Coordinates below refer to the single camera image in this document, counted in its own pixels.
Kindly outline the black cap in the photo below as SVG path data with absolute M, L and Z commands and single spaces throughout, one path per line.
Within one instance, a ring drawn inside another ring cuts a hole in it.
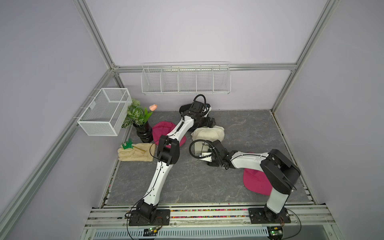
M 209 104 L 192 103 L 189 105 L 183 105 L 179 109 L 179 113 L 183 116 L 189 116 L 191 118 L 205 117 L 211 111 Z

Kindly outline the cream cap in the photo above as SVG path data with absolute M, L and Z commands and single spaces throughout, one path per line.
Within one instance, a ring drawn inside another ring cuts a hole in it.
M 225 138 L 225 129 L 220 126 L 214 126 L 212 128 L 201 127 L 197 128 L 191 133 L 192 140 L 206 140 L 214 142 L 216 140 L 222 141 Z M 195 155 L 201 153 L 207 153 L 209 151 L 209 144 L 206 142 L 194 143 Z

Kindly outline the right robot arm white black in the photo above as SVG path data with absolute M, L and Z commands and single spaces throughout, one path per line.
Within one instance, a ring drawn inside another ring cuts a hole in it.
M 189 152 L 193 158 L 206 161 L 211 167 L 263 172 L 272 185 L 269 199 L 264 206 L 266 218 L 277 218 L 286 210 L 287 199 L 301 176 L 300 169 L 277 149 L 262 154 L 229 152 L 219 140 L 194 140 L 189 146 Z

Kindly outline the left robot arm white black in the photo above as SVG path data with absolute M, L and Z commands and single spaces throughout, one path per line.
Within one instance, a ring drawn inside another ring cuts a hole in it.
M 203 94 L 198 94 L 189 105 L 180 107 L 181 120 L 167 135 L 162 135 L 154 158 L 157 166 L 146 194 L 136 203 L 135 214 L 149 223 L 156 219 L 157 207 L 166 178 L 180 157 L 180 143 L 187 132 L 199 127 L 212 127 L 214 119 L 209 117 L 212 110 Z

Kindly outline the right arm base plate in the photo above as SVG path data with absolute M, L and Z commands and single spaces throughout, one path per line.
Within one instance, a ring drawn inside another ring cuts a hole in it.
M 288 210 L 282 208 L 279 213 L 274 213 L 267 207 L 264 208 L 249 208 L 249 217 L 251 224 L 289 224 L 291 219 Z

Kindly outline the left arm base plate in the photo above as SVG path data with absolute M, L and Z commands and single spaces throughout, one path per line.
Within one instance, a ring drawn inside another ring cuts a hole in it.
M 149 215 L 140 211 L 132 211 L 129 216 L 129 226 L 168 226 L 170 224 L 170 210 L 155 210 Z

